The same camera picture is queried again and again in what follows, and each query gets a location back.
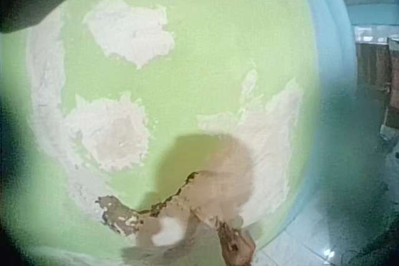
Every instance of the light blue wall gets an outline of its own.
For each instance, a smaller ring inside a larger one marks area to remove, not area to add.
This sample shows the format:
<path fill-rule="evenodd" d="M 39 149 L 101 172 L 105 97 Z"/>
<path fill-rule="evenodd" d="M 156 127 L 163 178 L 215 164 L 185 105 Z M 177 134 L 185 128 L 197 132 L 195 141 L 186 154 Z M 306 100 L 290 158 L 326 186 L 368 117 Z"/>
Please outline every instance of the light blue wall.
<path fill-rule="evenodd" d="M 362 4 L 348 6 L 353 25 L 399 25 L 399 4 Z"/>

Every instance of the tiled floor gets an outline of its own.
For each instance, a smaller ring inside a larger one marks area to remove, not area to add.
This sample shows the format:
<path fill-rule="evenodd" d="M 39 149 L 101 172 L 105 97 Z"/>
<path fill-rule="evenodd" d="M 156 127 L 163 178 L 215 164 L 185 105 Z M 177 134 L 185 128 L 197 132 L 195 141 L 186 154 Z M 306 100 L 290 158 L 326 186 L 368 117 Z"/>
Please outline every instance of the tiled floor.
<path fill-rule="evenodd" d="M 360 97 L 344 113 L 345 121 L 335 122 L 327 137 L 330 153 L 320 166 L 318 191 L 258 252 L 253 265 L 352 266 L 349 260 L 383 232 L 393 207 L 387 187 L 389 191 L 392 184 L 399 186 L 399 175 L 395 181 L 389 173 L 397 169 L 399 174 L 399 145 L 388 154 L 378 150 L 381 102 Z"/>

